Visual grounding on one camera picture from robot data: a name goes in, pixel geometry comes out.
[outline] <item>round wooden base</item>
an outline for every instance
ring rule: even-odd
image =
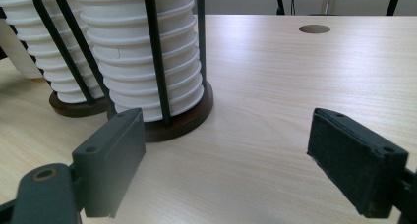
[[[53,110],[62,116],[70,118],[81,118],[107,111],[109,103],[106,98],[99,98],[93,105],[86,103],[68,104],[58,99],[56,92],[49,97],[49,104]]]
[[[163,120],[145,123],[145,142],[175,139],[197,128],[209,115],[214,103],[211,85],[206,83],[200,102],[187,112],[173,116],[170,126],[166,127]]]

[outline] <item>black metal rod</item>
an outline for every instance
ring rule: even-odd
[[[81,31],[76,18],[73,15],[73,12],[71,10],[71,7],[68,5],[67,0],[56,0],[59,6],[59,9],[61,10],[62,14],[64,15],[65,20],[67,21],[68,26],[71,29],[71,32],[74,35],[74,38],[77,40],[77,43],[80,46],[81,51],[84,54],[84,57],[87,60],[87,63],[89,63],[89,68],[91,69],[92,73],[95,76],[95,79],[98,82],[98,85],[101,88],[101,91],[104,94],[104,97],[107,98],[108,102],[111,102],[111,104],[114,106],[110,99],[110,94],[107,86],[104,84],[103,81],[103,74],[98,69],[97,62],[94,59],[94,56],[91,53],[91,50],[89,49],[89,45],[87,44],[86,39],[83,36],[83,32]]]
[[[198,16],[198,30],[199,30],[199,49],[200,49],[200,63],[202,68],[200,73],[203,78],[203,86],[206,88],[207,72],[206,72],[206,0],[197,0],[197,16]]]
[[[169,126],[171,124],[171,113],[169,110],[168,90],[166,88],[165,72],[163,67],[156,0],[145,0],[145,6],[147,9],[150,45],[152,48],[156,82],[159,92],[160,108],[162,110],[163,122],[165,126]]]
[[[52,22],[45,6],[43,5],[42,0],[33,0],[33,5],[37,12],[39,13],[40,18],[42,19],[43,23],[46,26],[49,34],[51,35],[53,41],[58,47],[59,52],[61,53],[62,57],[64,58],[65,63],[67,64],[68,68],[70,69],[71,74],[74,76],[74,79],[77,82],[77,85],[80,87],[81,92],[83,93],[84,97],[86,98],[87,104],[91,105],[94,103],[95,99],[92,97],[91,93],[89,92],[89,88],[87,87],[86,83],[80,71],[77,68],[73,58],[71,57],[70,52],[68,51],[64,40],[62,40],[59,31],[57,30],[56,26]]]

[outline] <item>light wood tabletop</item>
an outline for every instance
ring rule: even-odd
[[[301,32],[324,25],[322,34]],[[369,220],[306,154],[316,107],[410,153],[417,168],[417,19],[207,16],[214,107],[186,136],[147,144],[115,219],[83,223],[396,223]],[[0,202],[71,152],[106,115],[66,118],[47,83],[0,61]]]

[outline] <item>screw hole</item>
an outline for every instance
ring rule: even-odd
[[[395,150],[393,150],[393,148],[390,148],[390,147],[384,147],[383,150],[385,152],[395,152]]]
[[[86,149],[86,152],[95,152],[97,150],[97,148],[96,147],[88,147],[87,149]]]
[[[56,168],[46,168],[35,173],[33,175],[33,180],[36,182],[42,182],[55,176],[57,172],[58,172],[58,169]]]

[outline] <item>stack of white cups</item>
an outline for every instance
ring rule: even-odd
[[[80,20],[80,5],[75,0],[67,0],[83,32],[87,25]],[[87,64],[76,39],[71,34],[55,0],[43,0],[49,15],[61,34],[74,61],[79,67],[89,91],[94,98],[103,96],[97,81]],[[36,66],[44,71],[44,77],[51,82],[51,87],[58,93],[64,103],[86,102],[73,75],[58,51],[32,0],[0,0],[0,6],[6,13],[6,22],[15,26],[18,39],[28,45],[28,54],[36,58]]]
[[[104,83],[117,112],[142,107],[162,119],[145,0],[78,0]],[[194,0],[156,0],[170,113],[181,114],[204,94]]]

